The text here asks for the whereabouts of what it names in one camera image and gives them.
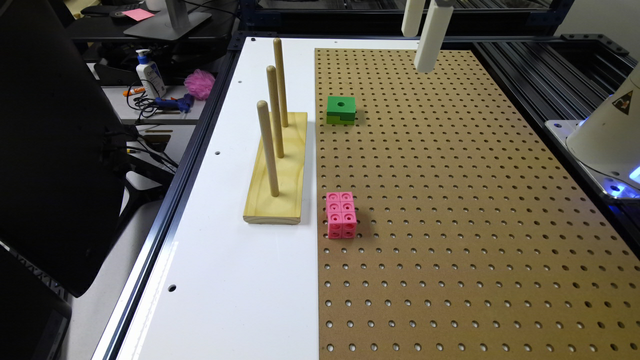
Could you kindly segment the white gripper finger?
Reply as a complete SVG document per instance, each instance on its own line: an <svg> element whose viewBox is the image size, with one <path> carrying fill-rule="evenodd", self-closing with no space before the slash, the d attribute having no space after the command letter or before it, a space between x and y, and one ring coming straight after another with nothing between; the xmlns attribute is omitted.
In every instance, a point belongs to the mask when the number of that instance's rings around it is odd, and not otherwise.
<svg viewBox="0 0 640 360"><path fill-rule="evenodd" d="M451 16L453 0L432 0L416 51L414 66L420 73L434 70Z"/></svg>
<svg viewBox="0 0 640 360"><path fill-rule="evenodd" d="M406 0L401 31L404 37L415 37L424 11L425 0Z"/></svg>

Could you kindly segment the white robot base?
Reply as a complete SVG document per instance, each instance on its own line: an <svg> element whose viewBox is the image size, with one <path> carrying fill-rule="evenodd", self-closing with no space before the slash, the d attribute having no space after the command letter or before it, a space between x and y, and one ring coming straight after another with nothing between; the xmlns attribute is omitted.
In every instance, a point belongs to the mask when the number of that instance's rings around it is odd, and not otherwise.
<svg viewBox="0 0 640 360"><path fill-rule="evenodd" d="M566 140L582 164L639 186L639 66Z"/></svg>

